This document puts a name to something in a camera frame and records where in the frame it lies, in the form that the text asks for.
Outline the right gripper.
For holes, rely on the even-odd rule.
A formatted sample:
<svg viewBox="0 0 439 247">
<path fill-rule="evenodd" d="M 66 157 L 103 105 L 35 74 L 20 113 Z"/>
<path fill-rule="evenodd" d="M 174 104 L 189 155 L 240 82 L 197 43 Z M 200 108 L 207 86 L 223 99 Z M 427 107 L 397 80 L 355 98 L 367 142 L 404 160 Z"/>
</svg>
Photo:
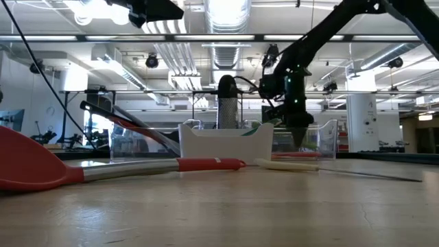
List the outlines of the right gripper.
<svg viewBox="0 0 439 247">
<path fill-rule="evenodd" d="M 295 148 L 306 143 L 308 126 L 314 122 L 313 116 L 306 111 L 305 78 L 309 75 L 306 68 L 297 67 L 292 71 L 265 74 L 259 84 L 262 98 L 284 97 L 281 105 L 271 107 L 266 114 L 270 119 L 282 119 L 290 128 Z"/>
</svg>

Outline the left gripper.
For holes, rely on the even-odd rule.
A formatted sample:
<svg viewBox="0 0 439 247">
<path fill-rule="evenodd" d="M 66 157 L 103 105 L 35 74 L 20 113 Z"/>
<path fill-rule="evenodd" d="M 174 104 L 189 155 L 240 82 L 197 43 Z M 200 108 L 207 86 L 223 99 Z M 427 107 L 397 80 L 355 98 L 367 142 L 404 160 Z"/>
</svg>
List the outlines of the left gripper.
<svg viewBox="0 0 439 247">
<path fill-rule="evenodd" d="M 106 0 L 106 3 L 128 9 L 128 19 L 137 28 L 146 21 L 178 20 L 184 15 L 184 11 L 171 0 Z"/>
</svg>

